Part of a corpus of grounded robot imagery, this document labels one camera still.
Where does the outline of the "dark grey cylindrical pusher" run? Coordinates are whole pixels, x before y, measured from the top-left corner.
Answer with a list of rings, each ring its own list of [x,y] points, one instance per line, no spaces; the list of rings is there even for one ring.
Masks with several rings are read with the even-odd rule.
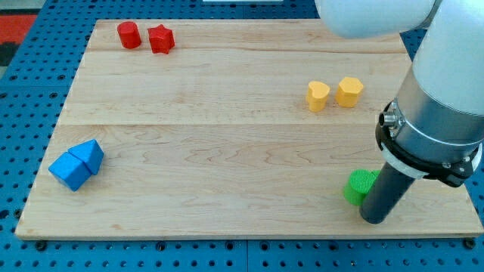
[[[360,216],[371,224],[382,223],[414,181],[386,162],[360,206]]]

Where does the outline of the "black wrist flange mount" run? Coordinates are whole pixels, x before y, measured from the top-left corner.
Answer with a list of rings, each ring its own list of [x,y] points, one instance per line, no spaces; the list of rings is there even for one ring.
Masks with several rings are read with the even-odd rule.
[[[379,115],[375,137],[396,171],[450,187],[461,186],[482,156],[482,118],[433,102],[391,101]]]

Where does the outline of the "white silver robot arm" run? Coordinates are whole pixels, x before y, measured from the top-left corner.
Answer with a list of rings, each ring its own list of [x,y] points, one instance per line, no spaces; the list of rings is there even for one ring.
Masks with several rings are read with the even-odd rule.
[[[414,181],[461,186],[483,154],[483,3],[477,0],[319,0],[333,33],[368,38],[424,29],[396,97],[379,116],[377,145],[385,159],[360,207],[378,224]]]

